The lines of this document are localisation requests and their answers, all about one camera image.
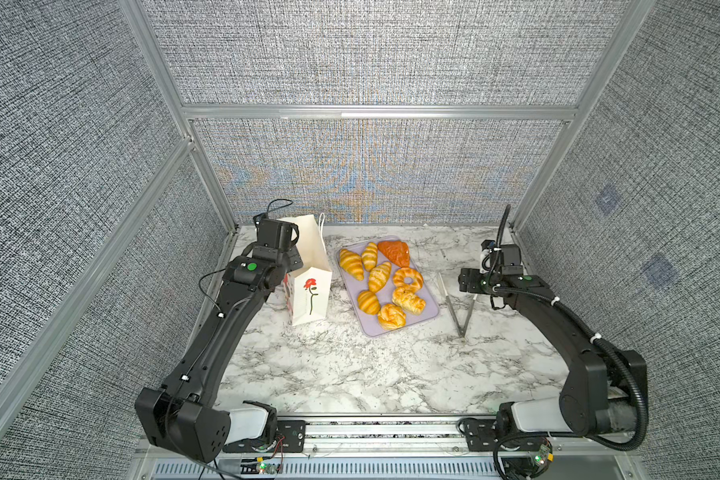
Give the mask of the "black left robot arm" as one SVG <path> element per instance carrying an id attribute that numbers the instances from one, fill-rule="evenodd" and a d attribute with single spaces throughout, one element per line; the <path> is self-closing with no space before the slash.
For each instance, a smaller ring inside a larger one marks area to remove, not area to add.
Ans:
<path id="1" fill-rule="evenodd" d="M 274 408 L 255 401 L 230 411 L 214 407 L 244 330 L 286 275 L 303 265 L 296 224 L 260 215 L 256 233 L 256 240 L 227 263 L 214 307 L 176 367 L 158 388 L 142 389 L 135 401 L 154 446 L 208 463 L 230 443 L 274 439 Z"/>

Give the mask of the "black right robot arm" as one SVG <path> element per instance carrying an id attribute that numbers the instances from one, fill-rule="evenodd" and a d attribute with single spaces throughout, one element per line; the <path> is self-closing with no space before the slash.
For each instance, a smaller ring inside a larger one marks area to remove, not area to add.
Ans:
<path id="1" fill-rule="evenodd" d="M 568 369 L 557 396 L 501 404 L 493 424 L 496 445 L 560 435 L 587 438 L 617 451 L 641 446 L 649 425 L 645 359 L 615 347 L 563 304 L 541 277 L 525 273 L 517 245 L 486 240 L 481 248 L 480 268 L 460 271 L 460 291 L 501 299 L 543 334 Z"/>

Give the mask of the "braided loaf pastry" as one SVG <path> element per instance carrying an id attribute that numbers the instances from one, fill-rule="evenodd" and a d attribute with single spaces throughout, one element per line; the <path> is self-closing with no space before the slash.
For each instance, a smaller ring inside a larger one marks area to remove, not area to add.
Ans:
<path id="1" fill-rule="evenodd" d="M 395 305 L 413 315 L 422 314 L 426 308 L 426 301 L 406 286 L 394 290 L 392 301 Z"/>

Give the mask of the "ring shaped braided bread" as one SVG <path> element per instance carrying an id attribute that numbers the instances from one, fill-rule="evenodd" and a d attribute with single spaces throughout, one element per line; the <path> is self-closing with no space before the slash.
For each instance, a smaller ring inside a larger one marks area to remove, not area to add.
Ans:
<path id="1" fill-rule="evenodd" d="M 401 267 L 394 273 L 393 283 L 396 288 L 408 288 L 412 292 L 417 292 L 424 286 L 424 279 L 418 270 Z"/>

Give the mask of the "flaky knot pastry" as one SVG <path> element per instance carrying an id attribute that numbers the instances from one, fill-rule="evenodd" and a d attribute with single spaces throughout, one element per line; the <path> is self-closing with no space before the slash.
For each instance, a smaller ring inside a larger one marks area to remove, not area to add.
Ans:
<path id="1" fill-rule="evenodd" d="M 407 324 L 405 311 L 393 303 L 381 307 L 377 320 L 379 325 L 387 331 L 403 328 Z"/>

